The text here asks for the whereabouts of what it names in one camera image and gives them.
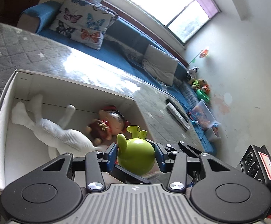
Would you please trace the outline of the green alien toy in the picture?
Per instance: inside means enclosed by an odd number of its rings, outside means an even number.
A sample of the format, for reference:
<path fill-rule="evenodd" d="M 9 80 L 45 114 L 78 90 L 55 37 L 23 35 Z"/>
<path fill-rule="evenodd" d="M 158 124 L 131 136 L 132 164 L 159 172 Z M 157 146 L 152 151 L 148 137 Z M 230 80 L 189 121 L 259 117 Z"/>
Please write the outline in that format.
<path fill-rule="evenodd" d="M 148 132 L 137 125 L 128 126 L 126 130 L 131 138 L 126 139 L 121 133 L 117 135 L 118 165 L 135 175 L 145 175 L 155 164 L 154 147 L 146 140 Z"/>

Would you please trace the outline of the white plush rabbit toy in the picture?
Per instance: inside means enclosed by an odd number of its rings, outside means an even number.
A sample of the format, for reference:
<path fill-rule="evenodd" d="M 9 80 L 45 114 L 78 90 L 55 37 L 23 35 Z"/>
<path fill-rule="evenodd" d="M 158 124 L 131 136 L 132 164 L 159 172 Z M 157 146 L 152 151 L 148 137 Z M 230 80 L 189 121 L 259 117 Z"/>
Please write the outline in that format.
<path fill-rule="evenodd" d="M 41 94 L 34 96 L 28 103 L 28 109 L 23 102 L 18 102 L 12 109 L 12 123 L 23 125 L 30 129 L 36 138 L 48 146 L 51 159 L 56 154 L 71 153 L 74 157 L 83 157 L 92 151 L 104 152 L 108 146 L 95 146 L 89 138 L 78 130 L 67 129 L 76 108 L 73 105 L 66 107 L 62 118 L 54 123 L 42 117 Z"/>

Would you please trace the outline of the red dressed doll figure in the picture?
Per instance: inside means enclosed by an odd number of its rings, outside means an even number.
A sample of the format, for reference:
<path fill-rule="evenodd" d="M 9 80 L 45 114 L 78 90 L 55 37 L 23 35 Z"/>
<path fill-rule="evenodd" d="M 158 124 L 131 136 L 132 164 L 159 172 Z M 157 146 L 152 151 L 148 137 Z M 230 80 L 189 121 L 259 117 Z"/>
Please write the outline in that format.
<path fill-rule="evenodd" d="M 110 141 L 113 136 L 124 133 L 130 122 L 114 106 L 108 105 L 98 112 L 98 119 L 87 125 L 86 133 L 91 135 L 93 144 L 100 146 L 104 141 Z"/>

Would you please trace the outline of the remote control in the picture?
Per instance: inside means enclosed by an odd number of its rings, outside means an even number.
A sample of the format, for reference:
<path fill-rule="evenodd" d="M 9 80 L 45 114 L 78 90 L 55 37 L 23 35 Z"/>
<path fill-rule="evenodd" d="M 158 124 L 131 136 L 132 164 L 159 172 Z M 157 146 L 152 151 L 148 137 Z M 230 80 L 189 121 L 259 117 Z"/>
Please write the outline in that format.
<path fill-rule="evenodd" d="M 182 111 L 180 111 L 176 103 L 173 102 L 171 98 L 166 99 L 166 103 L 167 110 L 176 118 L 176 120 L 185 130 L 189 130 L 190 125 L 188 123 L 187 117 L 185 116 L 185 114 L 183 114 Z"/>

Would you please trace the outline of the clear plastic toy bin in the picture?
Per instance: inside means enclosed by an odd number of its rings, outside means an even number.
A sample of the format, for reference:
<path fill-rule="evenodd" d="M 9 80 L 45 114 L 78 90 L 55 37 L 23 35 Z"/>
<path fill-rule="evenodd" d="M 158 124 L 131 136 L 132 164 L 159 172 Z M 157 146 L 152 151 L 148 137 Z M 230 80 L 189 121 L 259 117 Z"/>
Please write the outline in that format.
<path fill-rule="evenodd" d="M 199 103 L 192 109 L 192 114 L 199 123 L 199 126 L 204 131 L 207 139 L 210 142 L 216 142 L 221 139 L 219 135 L 219 122 L 212 115 L 207 103 L 200 100 Z"/>

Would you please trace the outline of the stuffed toys pile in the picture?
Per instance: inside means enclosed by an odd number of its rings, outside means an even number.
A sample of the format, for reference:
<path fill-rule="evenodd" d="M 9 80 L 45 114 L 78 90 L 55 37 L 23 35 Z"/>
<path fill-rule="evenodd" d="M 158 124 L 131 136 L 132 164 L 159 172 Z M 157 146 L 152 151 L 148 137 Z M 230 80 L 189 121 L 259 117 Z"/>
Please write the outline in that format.
<path fill-rule="evenodd" d="M 192 67 L 188 69 L 186 79 L 191 89 L 196 93 L 199 100 L 203 100 L 207 103 L 210 102 L 210 88 L 207 80 L 196 79 L 198 67 Z"/>

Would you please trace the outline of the dark cardboard storage box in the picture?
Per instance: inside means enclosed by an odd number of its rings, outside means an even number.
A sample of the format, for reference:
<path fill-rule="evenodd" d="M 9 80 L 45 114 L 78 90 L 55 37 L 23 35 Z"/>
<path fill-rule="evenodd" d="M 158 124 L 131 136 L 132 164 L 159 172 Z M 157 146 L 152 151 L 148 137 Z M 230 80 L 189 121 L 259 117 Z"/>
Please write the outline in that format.
<path fill-rule="evenodd" d="M 0 194 L 11 182 L 65 152 L 95 150 L 86 127 L 116 109 L 149 130 L 135 99 L 45 73 L 15 70 L 0 97 Z"/>

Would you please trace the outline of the grey cushion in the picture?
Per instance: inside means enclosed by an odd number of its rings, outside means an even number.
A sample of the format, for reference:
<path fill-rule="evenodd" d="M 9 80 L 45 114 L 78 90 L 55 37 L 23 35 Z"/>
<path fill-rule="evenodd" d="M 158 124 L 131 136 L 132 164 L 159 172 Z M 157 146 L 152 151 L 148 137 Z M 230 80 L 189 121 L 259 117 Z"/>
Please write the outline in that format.
<path fill-rule="evenodd" d="M 172 86 L 178 63 L 179 60 L 175 57 L 153 45 L 148 45 L 143 55 L 142 67 L 154 78 L 168 86 Z"/>

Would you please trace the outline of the blue sofa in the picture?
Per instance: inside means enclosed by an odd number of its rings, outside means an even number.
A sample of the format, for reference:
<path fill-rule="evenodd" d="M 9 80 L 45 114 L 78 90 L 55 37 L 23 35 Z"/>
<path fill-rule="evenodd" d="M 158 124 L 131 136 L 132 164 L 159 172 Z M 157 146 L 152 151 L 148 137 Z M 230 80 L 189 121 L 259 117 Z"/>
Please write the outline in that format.
<path fill-rule="evenodd" d="M 106 31 L 101 49 L 99 51 L 92 49 L 49 29 L 56 16 L 61 13 L 60 8 L 61 4 L 56 1 L 47 1 L 30 7 L 20 14 L 17 27 L 75 48 L 162 89 L 160 82 L 142 67 L 142 60 L 148 45 L 152 45 L 158 50 L 164 51 L 165 55 L 171 56 L 155 40 L 128 21 L 118 18 Z M 193 90 L 190 90 L 189 86 L 185 86 L 187 68 L 179 60 L 177 63 L 173 86 L 167 86 L 167 91 L 178 100 L 188 116 L 196 120 L 192 109 L 196 106 L 198 99 L 193 95 Z M 216 155 L 217 150 L 214 143 L 207 139 L 201 126 L 195 125 L 194 129 L 204 150 L 209 154 Z"/>

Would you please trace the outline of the butterfly print pillow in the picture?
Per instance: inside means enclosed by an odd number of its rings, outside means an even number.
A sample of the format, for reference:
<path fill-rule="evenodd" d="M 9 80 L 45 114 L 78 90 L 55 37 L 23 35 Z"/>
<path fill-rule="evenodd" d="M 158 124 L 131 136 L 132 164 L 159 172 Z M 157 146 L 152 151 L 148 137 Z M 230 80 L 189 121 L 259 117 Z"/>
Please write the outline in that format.
<path fill-rule="evenodd" d="M 91 0 L 64 0 L 49 29 L 99 51 L 106 31 L 118 17 Z"/>

